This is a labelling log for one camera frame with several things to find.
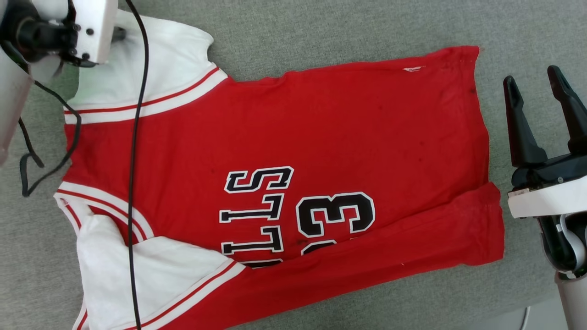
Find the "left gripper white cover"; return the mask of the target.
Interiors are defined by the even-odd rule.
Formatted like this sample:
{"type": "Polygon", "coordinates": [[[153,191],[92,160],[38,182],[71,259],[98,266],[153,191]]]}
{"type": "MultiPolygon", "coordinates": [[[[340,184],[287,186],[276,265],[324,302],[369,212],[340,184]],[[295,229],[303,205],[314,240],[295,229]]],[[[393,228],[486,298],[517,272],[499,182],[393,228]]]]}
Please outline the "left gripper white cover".
{"type": "Polygon", "coordinates": [[[0,0],[0,48],[19,65],[55,57],[91,68],[106,63],[117,27],[118,0],[0,0]]]}

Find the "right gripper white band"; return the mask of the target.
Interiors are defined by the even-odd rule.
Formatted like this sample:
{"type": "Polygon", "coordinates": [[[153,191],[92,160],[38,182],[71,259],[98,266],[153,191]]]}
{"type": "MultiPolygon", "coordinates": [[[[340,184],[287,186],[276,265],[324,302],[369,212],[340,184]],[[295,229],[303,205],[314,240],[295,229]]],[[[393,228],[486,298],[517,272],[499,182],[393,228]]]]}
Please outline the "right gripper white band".
{"type": "Polygon", "coordinates": [[[512,76],[503,80],[511,163],[524,187],[508,193],[508,207],[515,219],[533,218],[540,228],[543,251],[563,278],[587,275],[587,107],[571,88],[558,66],[547,74],[555,99],[562,107],[570,140],[568,149],[582,156],[547,161],[537,145],[523,112],[524,101],[512,76]],[[547,163],[540,168],[524,169],[547,163]]]}

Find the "red white basketball jersey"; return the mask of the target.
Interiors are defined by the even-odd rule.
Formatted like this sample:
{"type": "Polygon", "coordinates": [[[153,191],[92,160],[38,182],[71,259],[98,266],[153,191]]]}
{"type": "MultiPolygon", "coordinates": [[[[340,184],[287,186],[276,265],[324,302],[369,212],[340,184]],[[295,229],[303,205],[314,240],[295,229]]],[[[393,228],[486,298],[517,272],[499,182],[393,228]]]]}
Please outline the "red white basketball jersey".
{"type": "Polygon", "coordinates": [[[143,330],[223,330],[504,254],[476,46],[238,82],[143,17],[133,192],[143,330]]]}

